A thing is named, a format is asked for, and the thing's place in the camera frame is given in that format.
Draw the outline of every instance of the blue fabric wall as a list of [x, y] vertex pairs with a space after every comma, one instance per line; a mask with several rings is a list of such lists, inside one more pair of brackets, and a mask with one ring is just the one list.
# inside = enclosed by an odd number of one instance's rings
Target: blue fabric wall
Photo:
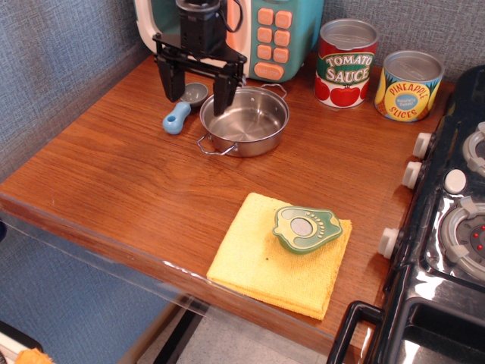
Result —
[[132, 0], [2, 0], [0, 44], [0, 181], [149, 54]]

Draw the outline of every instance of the white knob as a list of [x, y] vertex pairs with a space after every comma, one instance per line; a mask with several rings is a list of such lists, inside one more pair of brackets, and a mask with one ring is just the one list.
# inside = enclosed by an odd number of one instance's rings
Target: white knob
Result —
[[467, 184], [467, 176], [459, 169], [452, 169], [445, 177], [445, 190], [452, 195], [463, 191]]
[[388, 227], [384, 229], [382, 237], [380, 238], [379, 249], [377, 250], [384, 258], [391, 259], [398, 235], [398, 229], [389, 229]]
[[422, 165], [421, 162], [409, 162], [404, 172], [404, 176], [402, 176], [402, 184], [411, 190], [415, 188]]
[[424, 159], [426, 155], [427, 147], [430, 145], [431, 134], [430, 133], [419, 133], [416, 139], [415, 148], [412, 151], [414, 157], [419, 159]]

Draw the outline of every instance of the black stove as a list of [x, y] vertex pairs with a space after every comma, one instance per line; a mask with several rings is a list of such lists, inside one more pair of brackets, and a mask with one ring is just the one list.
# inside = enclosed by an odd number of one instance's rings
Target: black stove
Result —
[[365, 362], [485, 363], [485, 65], [462, 74], [447, 110], [418, 136], [403, 227], [383, 233], [383, 308], [354, 302], [328, 363], [343, 361], [359, 321], [375, 325]]

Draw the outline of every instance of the folded cloth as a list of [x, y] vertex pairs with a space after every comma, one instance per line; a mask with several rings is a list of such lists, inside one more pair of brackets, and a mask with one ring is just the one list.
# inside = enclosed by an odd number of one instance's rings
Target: folded cloth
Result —
[[352, 231], [314, 252], [296, 255], [273, 235], [275, 213], [289, 206], [250, 193], [233, 220], [207, 278], [248, 297], [322, 320]]

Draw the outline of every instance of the teal toy appliance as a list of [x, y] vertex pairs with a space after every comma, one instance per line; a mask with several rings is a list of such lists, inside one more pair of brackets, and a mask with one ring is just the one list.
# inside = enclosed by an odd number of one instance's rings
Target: teal toy appliance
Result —
[[[156, 53], [157, 33], [180, 32], [176, 0], [134, 0], [143, 42]], [[242, 24], [227, 33], [227, 44], [247, 57], [244, 74], [254, 80], [281, 83], [293, 78], [318, 41], [323, 0], [240, 0]], [[227, 0], [227, 22], [240, 19], [234, 0]]]

